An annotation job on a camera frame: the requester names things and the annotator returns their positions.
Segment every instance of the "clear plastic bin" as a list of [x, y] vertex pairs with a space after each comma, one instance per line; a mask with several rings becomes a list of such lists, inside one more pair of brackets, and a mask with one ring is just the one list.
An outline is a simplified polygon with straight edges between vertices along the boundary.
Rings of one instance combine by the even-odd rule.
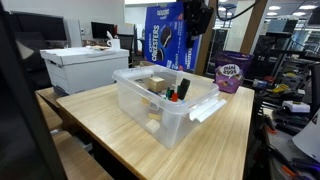
[[[147, 80], [150, 77], [164, 79], [165, 89], [174, 89], [183, 78], [190, 80], [185, 99], [172, 102], [149, 91]], [[194, 120], [197, 115], [193, 112], [217, 101], [219, 93], [219, 87], [212, 81], [158, 65], [117, 70], [113, 78], [117, 80], [120, 109], [167, 148], [172, 148], [200, 124]], [[157, 118], [150, 118], [150, 111], [156, 111]]]

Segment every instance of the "cable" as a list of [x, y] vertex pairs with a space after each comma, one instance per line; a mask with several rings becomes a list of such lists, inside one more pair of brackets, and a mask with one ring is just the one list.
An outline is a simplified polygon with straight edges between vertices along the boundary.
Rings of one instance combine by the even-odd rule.
[[[217, 10], [217, 11], [216, 11], [217, 17], [218, 17], [221, 21], [230, 21], [230, 20], [233, 20], [233, 19], [241, 16], [242, 14], [246, 13], [247, 11], [249, 11], [251, 8], [253, 8], [255, 5], [257, 5], [260, 1], [261, 1], [261, 0], [256, 0], [256, 2], [253, 3], [251, 6], [249, 6], [247, 9], [245, 9], [245, 10], [242, 11], [241, 13], [239, 13], [239, 14], [231, 17], [231, 18], [221, 18], [221, 17], [220, 17], [220, 14], [219, 14], [219, 10]], [[217, 7], [217, 9], [220, 7], [220, 5], [219, 5], [219, 0], [216, 0], [216, 7]]]

